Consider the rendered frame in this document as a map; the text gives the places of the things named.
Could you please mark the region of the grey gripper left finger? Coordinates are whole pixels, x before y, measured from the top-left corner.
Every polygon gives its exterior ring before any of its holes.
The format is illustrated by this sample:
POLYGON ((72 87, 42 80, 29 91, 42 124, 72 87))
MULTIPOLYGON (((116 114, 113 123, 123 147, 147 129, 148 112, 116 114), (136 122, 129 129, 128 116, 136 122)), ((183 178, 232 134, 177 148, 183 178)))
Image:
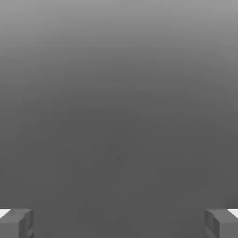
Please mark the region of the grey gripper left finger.
POLYGON ((0 208, 0 238, 35 238, 34 210, 0 208))

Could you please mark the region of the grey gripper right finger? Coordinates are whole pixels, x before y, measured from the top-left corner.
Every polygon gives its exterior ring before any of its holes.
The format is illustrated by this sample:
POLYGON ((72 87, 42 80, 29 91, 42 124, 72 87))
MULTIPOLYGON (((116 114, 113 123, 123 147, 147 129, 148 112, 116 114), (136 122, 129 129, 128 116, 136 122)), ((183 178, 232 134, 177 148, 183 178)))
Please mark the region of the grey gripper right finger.
POLYGON ((205 238, 238 238, 238 209, 206 209, 205 238))

